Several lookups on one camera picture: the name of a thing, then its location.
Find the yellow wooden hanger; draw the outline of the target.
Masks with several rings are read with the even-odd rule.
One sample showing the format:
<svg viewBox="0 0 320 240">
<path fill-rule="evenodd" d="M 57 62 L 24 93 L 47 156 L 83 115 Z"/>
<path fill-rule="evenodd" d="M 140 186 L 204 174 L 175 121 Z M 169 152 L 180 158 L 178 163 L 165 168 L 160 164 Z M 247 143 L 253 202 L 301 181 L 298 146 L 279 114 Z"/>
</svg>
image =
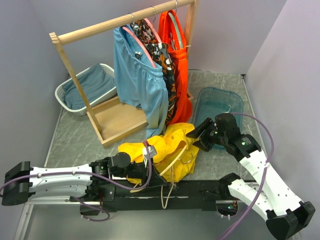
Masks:
<svg viewBox="0 0 320 240">
<path fill-rule="evenodd" d="M 182 148 L 182 150 L 177 155 L 177 157 L 159 174 L 160 177 L 162 177 L 168 170 L 170 170 L 173 167 L 173 165 L 180 159 L 180 157 L 183 155 L 183 153 L 186 151 L 187 148 L 188 148 L 187 145 L 185 145 Z M 145 188 L 146 186 L 137 187 L 137 184 L 136 184 L 133 190 L 130 190 L 130 193 L 137 193 L 137 192 L 140 192 L 141 190 L 144 190 Z"/>
</svg>

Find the yellow shorts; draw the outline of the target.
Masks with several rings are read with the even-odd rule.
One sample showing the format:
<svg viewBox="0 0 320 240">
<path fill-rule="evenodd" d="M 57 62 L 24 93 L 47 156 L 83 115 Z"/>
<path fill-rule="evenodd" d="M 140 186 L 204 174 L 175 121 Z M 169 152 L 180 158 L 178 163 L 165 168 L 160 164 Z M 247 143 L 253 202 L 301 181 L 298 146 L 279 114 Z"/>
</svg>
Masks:
<svg viewBox="0 0 320 240">
<path fill-rule="evenodd" d="M 175 123 L 166 128 L 165 134 L 156 135 L 147 140 L 147 142 L 156 149 L 157 155 L 153 157 L 153 162 L 159 173 L 161 173 L 177 157 L 183 147 L 187 145 L 187 149 L 180 159 L 163 175 L 167 182 L 177 183 L 186 175 L 194 173 L 199 148 L 193 145 L 196 141 L 194 138 L 186 136 L 187 133 L 194 129 L 195 127 L 191 123 Z"/>
</svg>

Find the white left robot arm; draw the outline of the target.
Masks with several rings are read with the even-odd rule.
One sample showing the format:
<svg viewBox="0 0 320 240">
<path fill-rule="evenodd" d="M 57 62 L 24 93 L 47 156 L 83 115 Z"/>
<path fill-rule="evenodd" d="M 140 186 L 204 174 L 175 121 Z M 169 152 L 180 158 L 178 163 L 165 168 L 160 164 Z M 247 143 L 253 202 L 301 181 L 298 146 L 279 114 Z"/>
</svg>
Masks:
<svg viewBox="0 0 320 240">
<path fill-rule="evenodd" d="M 22 161 L 5 174 L 4 185 L 0 188 L 1 204 L 16 206 L 29 199 L 56 196 L 94 201 L 102 192 L 102 186 L 113 184 L 126 188 L 116 182 L 116 178 L 140 180 L 145 188 L 167 183 L 157 171 L 152 158 L 137 163 L 131 161 L 130 155 L 125 152 L 64 168 L 32 167 L 29 161 Z"/>
</svg>

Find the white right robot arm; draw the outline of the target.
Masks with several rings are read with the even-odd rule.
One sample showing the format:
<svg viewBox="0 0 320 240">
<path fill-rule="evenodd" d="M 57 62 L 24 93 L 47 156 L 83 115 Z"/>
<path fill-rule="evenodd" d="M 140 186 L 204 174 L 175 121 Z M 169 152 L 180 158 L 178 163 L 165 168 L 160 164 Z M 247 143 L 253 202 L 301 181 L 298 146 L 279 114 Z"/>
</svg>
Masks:
<svg viewBox="0 0 320 240">
<path fill-rule="evenodd" d="M 272 153 L 265 154 L 252 135 L 241 133 L 235 116 L 235 113 L 225 112 L 216 115 L 215 119 L 208 117 L 187 134 L 196 140 L 193 145 L 205 152 L 215 145 L 224 147 L 259 185 L 254 189 L 235 173 L 219 180 L 222 198 L 234 197 L 247 205 L 239 219 L 219 239 L 226 239 L 249 211 L 254 210 L 275 239 L 288 240 L 308 226 L 316 209 L 287 186 L 270 163 Z"/>
</svg>

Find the light blue shorts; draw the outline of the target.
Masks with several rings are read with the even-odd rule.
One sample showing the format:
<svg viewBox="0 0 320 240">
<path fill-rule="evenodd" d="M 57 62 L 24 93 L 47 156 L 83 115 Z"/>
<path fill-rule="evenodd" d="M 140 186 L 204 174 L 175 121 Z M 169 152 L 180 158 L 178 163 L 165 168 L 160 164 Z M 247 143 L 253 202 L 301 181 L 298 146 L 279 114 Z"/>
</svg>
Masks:
<svg viewBox="0 0 320 240">
<path fill-rule="evenodd" d="M 169 98 L 162 67 L 122 27 L 113 30 L 114 80 L 122 103 L 141 108 L 148 123 L 146 138 L 165 129 Z"/>
</svg>

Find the grey green hanger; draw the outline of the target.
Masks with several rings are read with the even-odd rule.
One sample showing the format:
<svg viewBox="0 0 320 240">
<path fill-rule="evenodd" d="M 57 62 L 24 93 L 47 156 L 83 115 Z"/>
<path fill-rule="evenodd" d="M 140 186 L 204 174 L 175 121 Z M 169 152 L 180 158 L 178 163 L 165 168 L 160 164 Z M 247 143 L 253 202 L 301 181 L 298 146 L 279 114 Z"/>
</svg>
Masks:
<svg viewBox="0 0 320 240">
<path fill-rule="evenodd" d="M 180 30 L 178 27 L 178 23 L 177 23 L 177 9 L 178 9 L 178 1 L 175 0 L 175 11 L 174 14 L 172 14 L 171 12 L 168 12 L 168 16 L 170 17 L 171 23 L 173 24 L 174 27 L 174 32 L 176 34 L 177 40 L 178 40 L 178 47 L 176 47 L 176 42 L 175 39 L 173 37 L 173 34 L 170 32 L 170 44 L 173 50 L 180 50 L 181 48 L 184 47 L 183 43 L 182 43 L 182 37 L 180 34 Z"/>
</svg>

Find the orange shorts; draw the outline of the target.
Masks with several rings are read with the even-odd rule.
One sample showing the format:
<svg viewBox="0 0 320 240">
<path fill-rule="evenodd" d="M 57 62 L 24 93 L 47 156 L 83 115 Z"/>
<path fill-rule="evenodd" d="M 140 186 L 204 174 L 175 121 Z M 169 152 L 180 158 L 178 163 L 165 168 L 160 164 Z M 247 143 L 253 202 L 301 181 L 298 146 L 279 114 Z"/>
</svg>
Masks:
<svg viewBox="0 0 320 240">
<path fill-rule="evenodd" d="M 183 48 L 173 50 L 170 43 L 170 33 L 173 34 L 175 46 L 178 47 L 178 39 L 174 30 L 174 25 L 171 22 L 168 12 L 175 14 L 174 10 L 162 12 L 159 17 L 158 35 L 162 42 L 168 44 L 168 53 L 175 65 L 175 89 L 176 89 L 176 112 L 170 124 L 185 123 L 192 115 L 192 103 L 188 98 L 188 59 L 187 59 L 187 43 L 179 22 L 176 16 L 176 21 L 181 34 Z"/>
</svg>

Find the floral patterned shorts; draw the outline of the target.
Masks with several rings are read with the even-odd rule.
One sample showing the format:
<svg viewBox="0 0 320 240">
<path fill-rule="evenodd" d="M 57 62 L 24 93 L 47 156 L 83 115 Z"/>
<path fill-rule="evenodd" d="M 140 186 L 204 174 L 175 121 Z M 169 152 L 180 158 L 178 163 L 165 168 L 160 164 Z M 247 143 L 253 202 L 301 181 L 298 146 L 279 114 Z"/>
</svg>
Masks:
<svg viewBox="0 0 320 240">
<path fill-rule="evenodd" d="M 162 67 L 163 80 L 168 92 L 168 110 L 165 120 L 168 124 L 173 119 L 177 108 L 176 67 L 168 52 L 169 45 L 162 42 L 158 32 L 146 18 L 131 23 L 130 27 L 145 46 L 152 60 Z"/>
</svg>

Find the pink hanger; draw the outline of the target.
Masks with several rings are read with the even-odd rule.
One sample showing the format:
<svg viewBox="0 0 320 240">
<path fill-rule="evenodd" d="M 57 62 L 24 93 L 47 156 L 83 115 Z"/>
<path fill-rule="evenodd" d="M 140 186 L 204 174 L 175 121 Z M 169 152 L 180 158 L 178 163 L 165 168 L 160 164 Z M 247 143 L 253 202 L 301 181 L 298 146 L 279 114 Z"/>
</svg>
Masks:
<svg viewBox="0 0 320 240">
<path fill-rule="evenodd" d="M 125 26 L 122 29 L 139 44 L 153 68 L 156 67 L 156 64 L 161 65 L 161 53 L 159 51 L 162 49 L 163 43 L 154 26 L 148 18 L 135 21 L 132 13 L 130 13 L 130 16 L 132 17 L 131 30 Z"/>
</svg>

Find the teal plastic tray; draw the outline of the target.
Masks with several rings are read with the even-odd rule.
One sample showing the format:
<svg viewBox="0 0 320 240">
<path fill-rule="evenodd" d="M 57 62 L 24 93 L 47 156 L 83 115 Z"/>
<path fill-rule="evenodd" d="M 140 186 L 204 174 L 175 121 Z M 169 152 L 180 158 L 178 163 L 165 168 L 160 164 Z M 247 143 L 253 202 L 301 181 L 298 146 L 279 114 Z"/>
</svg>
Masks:
<svg viewBox="0 0 320 240">
<path fill-rule="evenodd" d="M 221 147 L 236 156 L 240 153 L 242 113 L 244 103 L 241 97 L 231 91 L 206 87 L 199 92 L 192 124 L 199 126 L 206 118 L 211 118 L 217 126 Z"/>
</svg>

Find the wooden clothes rack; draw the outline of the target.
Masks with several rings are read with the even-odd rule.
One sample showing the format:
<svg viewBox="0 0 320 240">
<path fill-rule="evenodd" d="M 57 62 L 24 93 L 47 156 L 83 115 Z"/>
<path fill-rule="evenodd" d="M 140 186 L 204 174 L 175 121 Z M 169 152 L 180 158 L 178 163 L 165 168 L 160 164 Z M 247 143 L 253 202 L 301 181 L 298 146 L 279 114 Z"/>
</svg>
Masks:
<svg viewBox="0 0 320 240">
<path fill-rule="evenodd" d="M 178 0 L 177 8 L 187 6 L 187 16 L 185 20 L 184 36 L 186 43 L 192 43 L 194 25 L 198 8 L 197 0 Z M 133 12 L 135 20 L 142 20 L 165 11 L 176 9 L 176 1 L 170 0 L 165 3 L 155 5 Z M 80 96 L 87 108 L 87 116 L 98 136 L 103 147 L 109 146 L 147 126 L 146 115 L 142 110 L 134 106 L 122 103 L 118 97 L 102 102 L 91 107 L 83 88 L 81 87 L 76 73 L 64 50 L 64 45 L 112 30 L 116 27 L 122 27 L 133 21 L 130 13 L 113 18 L 101 23 L 97 23 L 85 28 L 81 28 L 62 35 L 55 32 L 49 34 L 53 45 L 55 46 L 67 72 L 73 80 Z"/>
</svg>

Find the blue cloth in basket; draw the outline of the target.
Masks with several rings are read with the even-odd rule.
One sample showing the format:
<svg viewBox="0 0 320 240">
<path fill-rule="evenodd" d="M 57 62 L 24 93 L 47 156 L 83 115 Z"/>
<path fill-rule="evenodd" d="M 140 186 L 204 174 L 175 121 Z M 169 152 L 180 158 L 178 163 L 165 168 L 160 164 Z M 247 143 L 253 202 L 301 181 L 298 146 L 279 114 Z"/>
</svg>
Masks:
<svg viewBox="0 0 320 240">
<path fill-rule="evenodd" d="M 106 64 L 97 63 L 76 77 L 92 107 L 117 94 L 114 70 Z M 55 96 L 66 110 L 80 116 L 86 113 L 86 105 L 71 78 L 57 87 Z"/>
</svg>

